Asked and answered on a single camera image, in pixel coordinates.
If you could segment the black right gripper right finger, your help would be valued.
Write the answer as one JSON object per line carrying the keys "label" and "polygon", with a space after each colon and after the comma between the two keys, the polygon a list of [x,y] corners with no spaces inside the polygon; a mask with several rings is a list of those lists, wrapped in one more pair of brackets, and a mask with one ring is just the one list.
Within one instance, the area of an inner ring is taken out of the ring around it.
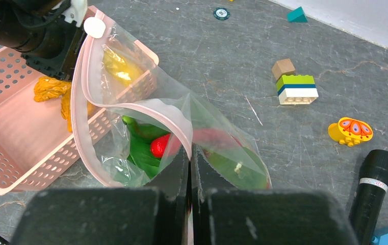
{"label": "black right gripper right finger", "polygon": [[195,244],[357,244],[348,216],[330,194],[312,189],[237,189],[191,158]]}

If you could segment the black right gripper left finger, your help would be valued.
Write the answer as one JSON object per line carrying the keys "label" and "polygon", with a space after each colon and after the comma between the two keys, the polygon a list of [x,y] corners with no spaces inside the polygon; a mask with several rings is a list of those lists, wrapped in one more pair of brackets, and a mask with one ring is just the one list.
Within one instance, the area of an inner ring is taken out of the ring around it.
{"label": "black right gripper left finger", "polygon": [[11,244],[187,244],[189,183],[180,149],[143,187],[40,191]]}

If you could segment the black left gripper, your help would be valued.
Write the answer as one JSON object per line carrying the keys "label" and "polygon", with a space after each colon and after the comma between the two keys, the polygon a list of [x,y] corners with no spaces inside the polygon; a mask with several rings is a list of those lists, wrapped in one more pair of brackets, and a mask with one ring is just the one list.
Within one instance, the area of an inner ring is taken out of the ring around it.
{"label": "black left gripper", "polygon": [[71,81],[86,34],[62,19],[60,1],[0,1],[0,45],[21,53],[27,66]]}

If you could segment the green toy bok choy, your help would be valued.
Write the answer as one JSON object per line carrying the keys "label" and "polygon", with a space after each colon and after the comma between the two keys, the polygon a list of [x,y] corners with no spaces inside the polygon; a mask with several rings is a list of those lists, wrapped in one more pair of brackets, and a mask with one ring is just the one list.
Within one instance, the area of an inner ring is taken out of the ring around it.
{"label": "green toy bok choy", "polygon": [[[150,124],[140,124],[129,116],[122,116],[123,124],[130,134],[130,153],[128,161],[145,171],[149,178],[155,177],[163,162],[150,151],[151,143],[169,131]],[[239,188],[271,188],[267,169],[256,152],[242,145],[235,149],[218,150],[198,145],[211,167],[232,185]]]}

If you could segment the red toy chili pepper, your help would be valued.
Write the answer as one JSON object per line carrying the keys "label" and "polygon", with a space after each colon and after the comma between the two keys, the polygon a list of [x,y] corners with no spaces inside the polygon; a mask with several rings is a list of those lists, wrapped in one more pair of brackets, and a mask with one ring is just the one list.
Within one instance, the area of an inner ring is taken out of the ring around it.
{"label": "red toy chili pepper", "polygon": [[[155,139],[151,143],[150,151],[155,157],[162,158],[167,149],[170,155],[177,153],[182,143],[177,137],[174,137],[172,140],[170,140],[170,137],[171,134],[167,134]],[[193,143],[218,150],[230,150],[235,149],[237,146],[242,146],[234,136],[224,130],[214,128],[195,129]]]}

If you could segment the clear dotted zip top bag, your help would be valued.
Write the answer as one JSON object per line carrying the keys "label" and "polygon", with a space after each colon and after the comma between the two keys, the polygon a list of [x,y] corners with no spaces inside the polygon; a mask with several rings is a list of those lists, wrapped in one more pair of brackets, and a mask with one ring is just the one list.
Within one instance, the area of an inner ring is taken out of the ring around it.
{"label": "clear dotted zip top bag", "polygon": [[[197,128],[222,129],[259,156],[252,136],[232,124],[208,100],[167,75],[158,66],[157,56],[109,16],[91,8],[84,29],[86,39],[72,82],[71,120],[81,159],[100,183],[140,187],[155,178],[149,178],[127,159],[131,140],[121,120],[124,115],[169,131],[180,140],[179,150],[184,149],[188,159],[192,158],[193,146],[198,146],[193,143]],[[105,47],[130,59],[144,73],[129,86],[123,86],[104,68]],[[164,154],[158,174],[174,156]]]}

